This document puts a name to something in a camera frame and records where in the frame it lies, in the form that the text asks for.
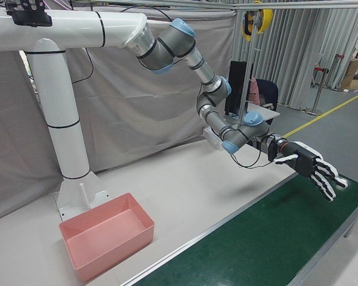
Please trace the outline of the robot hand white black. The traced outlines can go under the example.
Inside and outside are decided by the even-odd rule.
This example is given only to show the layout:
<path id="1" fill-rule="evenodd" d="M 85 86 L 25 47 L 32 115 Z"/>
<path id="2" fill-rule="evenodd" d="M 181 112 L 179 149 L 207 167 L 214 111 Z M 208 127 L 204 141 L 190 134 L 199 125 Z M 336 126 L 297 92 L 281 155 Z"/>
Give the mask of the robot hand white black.
<path id="1" fill-rule="evenodd" d="M 329 202 L 336 197 L 330 181 L 341 188 L 348 187 L 348 182 L 339 176 L 333 165 L 323 159 L 321 153 L 300 141 L 280 139 L 270 144 L 270 150 L 275 152 L 272 160 L 276 164 L 286 164 L 299 175 L 309 178 Z"/>

